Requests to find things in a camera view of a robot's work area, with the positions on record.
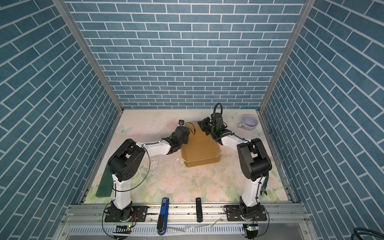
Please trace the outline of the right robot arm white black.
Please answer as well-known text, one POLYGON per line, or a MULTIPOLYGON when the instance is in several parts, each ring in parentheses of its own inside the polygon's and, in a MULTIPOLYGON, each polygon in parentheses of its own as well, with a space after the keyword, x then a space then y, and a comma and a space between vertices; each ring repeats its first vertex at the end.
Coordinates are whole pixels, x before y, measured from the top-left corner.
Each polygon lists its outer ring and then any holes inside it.
POLYGON ((228 130, 223 120, 221 103, 215 105, 210 117, 198 121, 198 125, 215 142, 238 152, 240 167, 247 179, 239 203, 241 216, 248 220, 254 218, 257 213, 264 212, 260 197, 265 190, 264 184, 272 169, 272 162, 262 140, 241 138, 228 130))

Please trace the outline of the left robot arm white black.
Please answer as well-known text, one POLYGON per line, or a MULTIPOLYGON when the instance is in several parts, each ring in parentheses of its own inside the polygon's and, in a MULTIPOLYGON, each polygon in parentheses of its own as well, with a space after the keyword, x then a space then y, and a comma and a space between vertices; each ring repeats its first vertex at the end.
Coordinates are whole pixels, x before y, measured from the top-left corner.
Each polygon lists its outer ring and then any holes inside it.
POLYGON ((182 148, 189 141, 189 135, 195 130, 179 125, 169 137, 162 138, 155 143, 138 143, 132 139, 125 140, 108 161, 113 183, 112 189, 115 197, 109 213, 115 214, 120 222, 126 222, 133 217, 131 200, 131 179, 137 173, 145 156, 151 158, 158 155, 170 155, 182 148))

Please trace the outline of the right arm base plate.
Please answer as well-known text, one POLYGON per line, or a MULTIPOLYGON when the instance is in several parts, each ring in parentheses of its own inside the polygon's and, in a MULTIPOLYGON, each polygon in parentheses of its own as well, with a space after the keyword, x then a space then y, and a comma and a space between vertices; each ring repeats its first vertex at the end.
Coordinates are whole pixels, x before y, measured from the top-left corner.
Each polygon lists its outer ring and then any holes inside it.
POLYGON ((267 213, 263 205, 256 205, 253 207, 246 207, 243 204, 240 205, 226 205, 224 206, 224 212, 227 215, 228 222, 236 221, 267 221, 267 213))

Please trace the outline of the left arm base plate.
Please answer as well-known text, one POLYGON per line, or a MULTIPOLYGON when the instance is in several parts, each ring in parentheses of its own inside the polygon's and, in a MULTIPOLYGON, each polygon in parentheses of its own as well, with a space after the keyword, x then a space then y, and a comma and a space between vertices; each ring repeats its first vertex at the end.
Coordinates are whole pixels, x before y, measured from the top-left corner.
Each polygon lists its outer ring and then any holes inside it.
POLYGON ((147 206, 127 206, 123 210, 117 209, 113 204, 108 206, 104 211, 104 220, 107 223, 123 223, 123 222, 145 222, 147 217, 147 206))

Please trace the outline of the brown cardboard paper box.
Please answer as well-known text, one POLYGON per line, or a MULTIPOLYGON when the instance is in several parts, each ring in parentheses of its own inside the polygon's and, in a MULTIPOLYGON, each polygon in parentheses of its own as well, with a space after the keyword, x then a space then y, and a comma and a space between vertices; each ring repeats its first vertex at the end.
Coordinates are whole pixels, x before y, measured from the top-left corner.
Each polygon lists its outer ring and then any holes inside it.
POLYGON ((187 168, 218 163, 221 159, 219 144, 206 134, 198 126, 197 122, 187 124, 192 127, 192 133, 186 145, 182 146, 182 158, 187 168))

